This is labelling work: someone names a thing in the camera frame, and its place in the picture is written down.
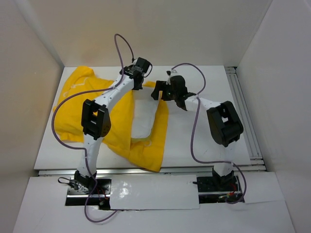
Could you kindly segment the yellow pillowcase with white print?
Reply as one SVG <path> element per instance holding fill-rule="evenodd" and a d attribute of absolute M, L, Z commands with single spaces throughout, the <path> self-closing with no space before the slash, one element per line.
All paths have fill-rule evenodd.
<path fill-rule="evenodd" d="M 98 97 L 101 94 L 99 90 L 108 88 L 112 83 L 112 80 L 97 77 L 93 69 L 87 66 L 79 66 L 72 72 L 58 99 L 60 109 L 54 108 L 54 129 L 62 141 L 84 141 L 81 125 L 83 102 Z M 158 172 L 163 161 L 169 109 L 166 102 L 160 100 L 150 139 L 132 143 L 133 93 L 129 91 L 113 108 L 110 113 L 111 129 L 103 143 L 130 163 Z"/>

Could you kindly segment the white cover plate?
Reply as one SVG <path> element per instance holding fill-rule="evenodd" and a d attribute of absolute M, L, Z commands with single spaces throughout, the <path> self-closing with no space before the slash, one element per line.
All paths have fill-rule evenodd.
<path fill-rule="evenodd" d="M 195 175 L 118 175 L 111 179 L 113 210 L 200 208 Z"/>

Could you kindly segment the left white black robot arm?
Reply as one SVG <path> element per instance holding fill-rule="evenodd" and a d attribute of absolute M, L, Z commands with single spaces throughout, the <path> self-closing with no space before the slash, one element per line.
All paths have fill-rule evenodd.
<path fill-rule="evenodd" d="M 106 91 L 93 100 L 84 101 L 81 121 L 84 152 L 74 174 L 75 182 L 84 193 L 92 193 L 97 186 L 97 158 L 100 145 L 111 129 L 110 113 L 113 107 L 129 91 L 142 89 L 149 69 L 152 69 L 152 64 L 139 57 L 131 65 L 121 69 L 117 79 Z"/>

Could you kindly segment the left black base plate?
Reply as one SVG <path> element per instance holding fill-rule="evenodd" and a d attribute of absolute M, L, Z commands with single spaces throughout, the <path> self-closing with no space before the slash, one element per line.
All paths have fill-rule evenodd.
<path fill-rule="evenodd" d="M 110 193 L 111 193 L 111 179 L 98 179 L 98 185 L 92 192 L 90 197 L 87 190 L 79 185 L 74 179 L 67 179 L 68 186 L 66 195 L 66 206 L 97 206 L 100 210 L 110 210 Z"/>

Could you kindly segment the aluminium rail right side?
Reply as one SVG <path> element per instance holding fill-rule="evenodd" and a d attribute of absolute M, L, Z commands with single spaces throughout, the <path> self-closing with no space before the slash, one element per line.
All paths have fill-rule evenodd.
<path fill-rule="evenodd" d="M 239 110 L 241 121 L 244 127 L 244 139 L 250 157 L 251 167 L 249 171 L 267 171 L 262 157 L 259 143 L 251 122 L 250 114 L 247 109 L 246 101 L 242 92 L 241 84 L 238 79 L 236 67 L 225 67 L 225 72 L 230 85 L 234 102 Z"/>

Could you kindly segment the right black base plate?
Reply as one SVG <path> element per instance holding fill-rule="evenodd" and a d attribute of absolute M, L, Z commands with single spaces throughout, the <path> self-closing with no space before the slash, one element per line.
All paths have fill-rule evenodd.
<path fill-rule="evenodd" d="M 217 186 L 210 176 L 197 177 L 193 183 L 197 185 L 200 204 L 225 203 L 225 200 L 235 202 L 242 196 L 242 188 L 237 176 L 222 186 Z"/>

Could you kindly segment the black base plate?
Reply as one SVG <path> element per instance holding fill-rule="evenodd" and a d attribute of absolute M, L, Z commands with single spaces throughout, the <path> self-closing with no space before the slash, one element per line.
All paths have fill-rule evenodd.
<path fill-rule="evenodd" d="M 225 200 L 235 202 L 242 196 L 242 188 L 237 176 L 222 186 L 217 186 L 210 176 L 197 177 L 193 183 L 197 185 L 200 204 L 225 203 Z"/>
<path fill-rule="evenodd" d="M 110 193 L 111 193 L 111 179 L 98 179 L 98 185 L 92 192 L 90 197 L 87 190 L 79 185 L 74 179 L 67 179 L 68 186 L 66 195 L 66 206 L 97 206 L 100 210 L 110 210 Z"/>

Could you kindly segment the white pillow with yellow edge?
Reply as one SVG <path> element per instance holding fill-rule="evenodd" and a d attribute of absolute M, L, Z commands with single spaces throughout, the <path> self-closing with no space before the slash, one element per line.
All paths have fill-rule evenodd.
<path fill-rule="evenodd" d="M 152 98 L 136 99 L 134 103 L 131 142 L 147 141 L 152 134 L 159 101 L 155 101 Z"/>

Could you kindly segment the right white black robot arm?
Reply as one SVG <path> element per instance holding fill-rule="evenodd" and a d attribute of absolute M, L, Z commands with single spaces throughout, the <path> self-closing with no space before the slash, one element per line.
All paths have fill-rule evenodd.
<path fill-rule="evenodd" d="M 243 125 L 237 111 L 230 101 L 215 102 L 200 98 L 198 94 L 189 92 L 185 79 L 181 75 L 170 75 L 167 81 L 156 81 L 151 97 L 154 100 L 174 101 L 184 111 L 195 112 L 194 124 L 190 137 L 190 153 L 194 161 L 200 164 L 213 164 L 212 185 L 217 190 L 224 190 L 233 182 L 234 167 L 232 161 L 200 161 L 194 155 L 194 136 L 201 108 L 204 108 L 210 134 L 214 142 L 224 149 L 223 155 L 228 157 L 243 133 Z"/>

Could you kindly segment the aluminium rail front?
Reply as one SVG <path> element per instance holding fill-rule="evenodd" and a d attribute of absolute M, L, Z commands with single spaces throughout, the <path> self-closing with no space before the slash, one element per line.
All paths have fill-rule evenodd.
<path fill-rule="evenodd" d="M 68 170 L 40 170 L 39 176 L 73 176 L 75 169 Z M 123 175 L 123 174 L 167 174 L 167 173 L 199 173 L 199 172 L 211 172 L 210 166 L 193 166 L 193 167 L 169 167 L 162 168 L 159 172 L 152 172 L 140 168 L 116 168 L 116 169 L 98 169 L 97 175 Z"/>

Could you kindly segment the aluminium rail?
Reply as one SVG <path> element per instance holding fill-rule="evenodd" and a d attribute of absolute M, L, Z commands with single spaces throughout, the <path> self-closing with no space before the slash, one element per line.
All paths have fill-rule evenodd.
<path fill-rule="evenodd" d="M 73 176 L 75 169 L 68 170 L 40 170 L 39 176 Z M 162 168 L 159 172 L 152 172 L 140 168 L 116 168 L 116 169 L 98 169 L 97 175 L 123 175 L 123 174 L 167 174 L 167 173 L 199 173 L 199 172 L 211 172 L 210 166 L 193 166 L 193 167 L 169 167 Z"/>
<path fill-rule="evenodd" d="M 236 67 L 225 67 L 225 72 L 230 85 L 234 102 L 239 110 L 241 121 L 244 127 L 244 139 L 250 157 L 251 167 L 249 171 L 267 171 L 262 157 L 259 143 L 251 122 L 250 114 L 247 109 L 246 101 L 242 92 L 241 84 L 238 79 Z"/>

